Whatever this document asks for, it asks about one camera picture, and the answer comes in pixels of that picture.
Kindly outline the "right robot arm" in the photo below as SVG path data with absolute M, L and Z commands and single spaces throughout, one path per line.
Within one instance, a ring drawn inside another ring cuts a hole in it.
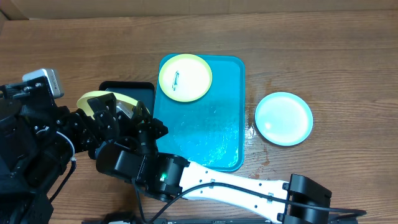
M 116 110 L 119 136 L 95 153 L 98 172 L 125 180 L 167 204 L 216 200 L 250 210 L 272 223 L 328 223 L 331 192 L 308 177 L 254 180 L 211 170 L 181 156 L 159 152 L 156 140 L 168 133 L 138 102 Z

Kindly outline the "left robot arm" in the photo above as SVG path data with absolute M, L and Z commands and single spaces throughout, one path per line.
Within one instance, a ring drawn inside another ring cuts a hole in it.
M 48 192 L 73 174 L 75 154 L 119 136 L 115 97 L 93 103 L 97 119 L 58 107 L 45 77 L 1 86 L 1 223 L 48 223 L 58 195 Z

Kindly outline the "light blue plate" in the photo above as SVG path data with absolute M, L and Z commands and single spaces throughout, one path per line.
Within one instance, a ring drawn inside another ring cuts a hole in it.
M 289 92 L 265 96 L 254 113 L 261 135 L 280 146 L 294 146 L 309 137 L 313 129 L 313 114 L 301 97 Z

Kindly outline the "yellow-green plate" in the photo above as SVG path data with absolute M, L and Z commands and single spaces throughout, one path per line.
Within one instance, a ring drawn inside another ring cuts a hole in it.
M 104 107 L 110 110 L 114 119 L 118 121 L 131 119 L 134 116 L 134 110 L 139 101 L 120 93 L 113 91 L 91 91 L 85 93 L 76 103 L 78 110 L 76 112 L 84 113 L 87 117 L 95 120 L 95 110 L 90 103 L 98 100 L 104 104 Z
M 212 84 L 209 64 L 197 55 L 179 54 L 168 59 L 159 71 L 161 90 L 170 99 L 191 102 L 203 97 Z

